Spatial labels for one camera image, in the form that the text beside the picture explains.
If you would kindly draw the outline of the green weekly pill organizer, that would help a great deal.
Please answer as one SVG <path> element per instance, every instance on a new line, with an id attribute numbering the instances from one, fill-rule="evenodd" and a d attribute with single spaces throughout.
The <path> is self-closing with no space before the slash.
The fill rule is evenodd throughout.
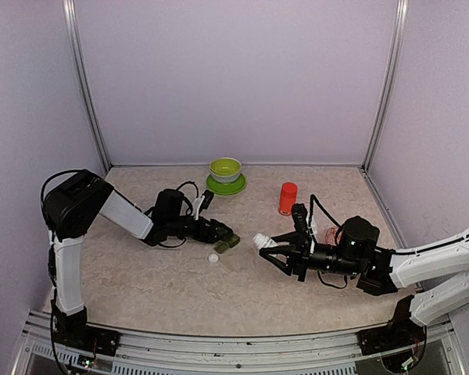
<path id="1" fill-rule="evenodd" d="M 223 254 L 226 251 L 234 248 L 236 245 L 238 245 L 240 242 L 240 237 L 237 234 L 231 234 L 230 236 L 219 240 L 215 245 L 214 245 L 214 250 L 218 254 Z"/>

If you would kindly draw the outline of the white pill bottle cap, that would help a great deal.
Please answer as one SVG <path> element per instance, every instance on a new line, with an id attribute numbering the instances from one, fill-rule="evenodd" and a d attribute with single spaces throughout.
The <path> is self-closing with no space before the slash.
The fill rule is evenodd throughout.
<path id="1" fill-rule="evenodd" d="M 209 263 L 218 263 L 219 260 L 220 260 L 220 258 L 217 254 L 211 254 L 211 255 L 208 256 Z"/>

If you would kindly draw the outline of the small white pill bottle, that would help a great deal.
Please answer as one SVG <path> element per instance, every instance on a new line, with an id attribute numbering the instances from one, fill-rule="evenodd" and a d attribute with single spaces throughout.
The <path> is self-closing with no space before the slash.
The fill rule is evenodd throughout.
<path id="1" fill-rule="evenodd" d="M 261 233 L 257 233 L 253 237 L 252 241 L 258 250 L 262 248 L 274 248 L 278 246 L 278 243 L 274 241 L 271 237 Z"/>

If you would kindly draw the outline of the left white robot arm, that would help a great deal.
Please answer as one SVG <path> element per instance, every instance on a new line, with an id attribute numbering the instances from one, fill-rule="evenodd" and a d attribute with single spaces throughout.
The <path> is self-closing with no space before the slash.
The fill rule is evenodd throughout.
<path id="1" fill-rule="evenodd" d="M 168 248 L 169 238 L 216 244 L 235 235 L 226 224 L 200 215 L 213 199 L 210 191 L 197 192 L 189 201 L 179 187 L 167 188 L 157 195 L 154 206 L 143 211 L 89 170 L 67 170 L 66 175 L 68 179 L 51 191 L 41 189 L 50 244 L 48 273 L 54 287 L 52 324 L 60 342 L 72 341 L 83 348 L 94 339 L 81 294 L 81 249 L 98 216 L 150 247 Z"/>

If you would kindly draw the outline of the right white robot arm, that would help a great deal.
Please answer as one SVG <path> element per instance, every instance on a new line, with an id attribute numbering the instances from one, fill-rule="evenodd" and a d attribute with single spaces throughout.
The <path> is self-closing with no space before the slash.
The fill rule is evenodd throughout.
<path id="1" fill-rule="evenodd" d="M 338 225 L 335 243 L 317 241 L 315 208 L 322 205 L 315 195 L 309 205 L 292 207 L 294 230 L 276 237 L 256 234 L 259 254 L 300 282 L 309 270 L 357 278 L 356 286 L 369 295 L 396 293 L 424 280 L 447 276 L 448 280 L 397 305 L 402 316 L 387 325 L 385 341 L 399 347 L 423 327 L 442 315 L 469 303 L 469 228 L 445 240 L 415 248 L 387 249 L 378 246 L 380 230 L 360 216 Z"/>

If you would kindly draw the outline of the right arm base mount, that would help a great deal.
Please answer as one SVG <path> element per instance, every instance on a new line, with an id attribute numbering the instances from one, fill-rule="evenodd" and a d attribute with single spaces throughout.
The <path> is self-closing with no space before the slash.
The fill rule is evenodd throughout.
<path id="1" fill-rule="evenodd" d="M 423 327 L 376 327 L 359 331 L 359 346 L 362 355 L 373 355 L 380 352 L 388 352 L 398 348 L 404 348 L 423 341 L 426 333 Z"/>

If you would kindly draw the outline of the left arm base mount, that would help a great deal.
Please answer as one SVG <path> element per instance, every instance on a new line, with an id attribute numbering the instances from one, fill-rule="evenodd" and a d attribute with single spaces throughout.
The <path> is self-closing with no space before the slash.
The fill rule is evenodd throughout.
<path id="1" fill-rule="evenodd" d="M 120 332 L 87 325 L 81 336 L 54 330 L 53 340 L 69 348 L 114 357 L 120 343 Z"/>

